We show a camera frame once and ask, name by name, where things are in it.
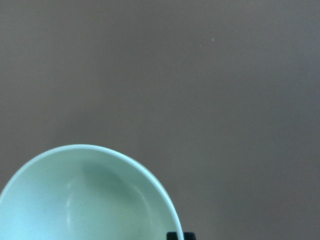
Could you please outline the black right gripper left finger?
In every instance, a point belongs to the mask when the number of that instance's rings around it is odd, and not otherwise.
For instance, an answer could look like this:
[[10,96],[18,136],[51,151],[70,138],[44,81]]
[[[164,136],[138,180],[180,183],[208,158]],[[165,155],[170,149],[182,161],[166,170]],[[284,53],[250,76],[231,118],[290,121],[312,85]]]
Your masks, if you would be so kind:
[[178,240],[178,234],[177,232],[168,232],[166,234],[166,239],[167,240]]

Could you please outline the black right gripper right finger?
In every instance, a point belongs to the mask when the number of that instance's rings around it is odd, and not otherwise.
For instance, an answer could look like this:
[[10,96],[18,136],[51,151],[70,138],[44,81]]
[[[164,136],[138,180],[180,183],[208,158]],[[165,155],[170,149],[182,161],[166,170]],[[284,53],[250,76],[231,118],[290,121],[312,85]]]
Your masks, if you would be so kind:
[[184,240],[196,240],[196,235],[194,232],[184,232],[183,237]]

